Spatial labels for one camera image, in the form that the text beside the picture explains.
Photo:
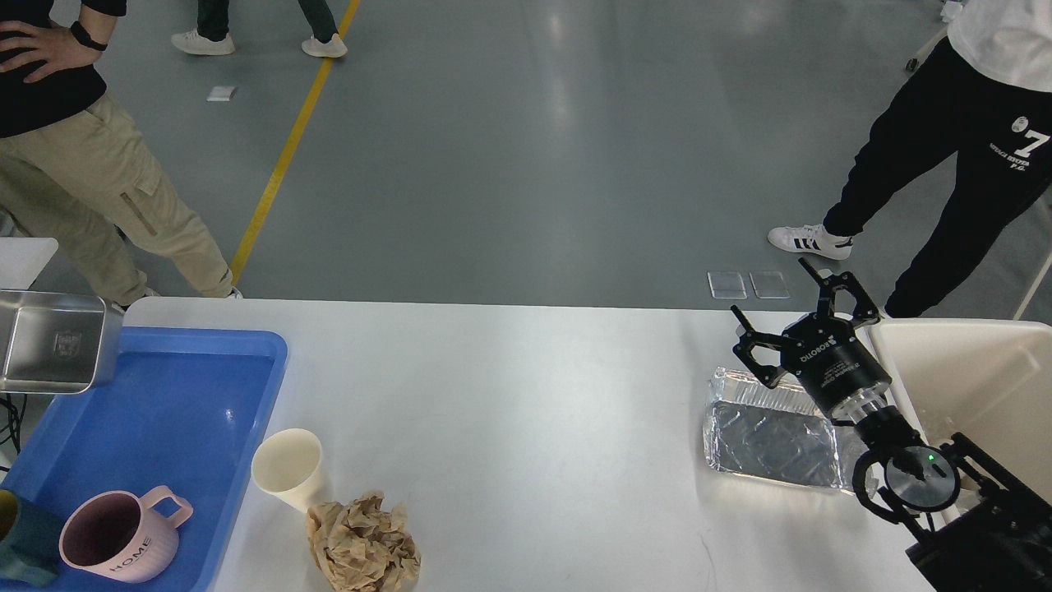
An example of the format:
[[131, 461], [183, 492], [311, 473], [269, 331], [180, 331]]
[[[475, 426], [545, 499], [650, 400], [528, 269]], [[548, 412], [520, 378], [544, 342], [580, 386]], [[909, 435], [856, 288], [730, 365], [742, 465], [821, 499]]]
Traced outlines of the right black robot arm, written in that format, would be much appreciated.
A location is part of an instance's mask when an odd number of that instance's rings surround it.
[[818, 304], [778, 334], [737, 306], [734, 354], [766, 387], [800, 380], [820, 412], [865, 443], [851, 486], [859, 504], [916, 537], [910, 562], [937, 591], [1048, 591], [1050, 505], [972, 438], [929, 446], [887, 400], [892, 377], [856, 336], [879, 310], [850, 272], [821, 275]]

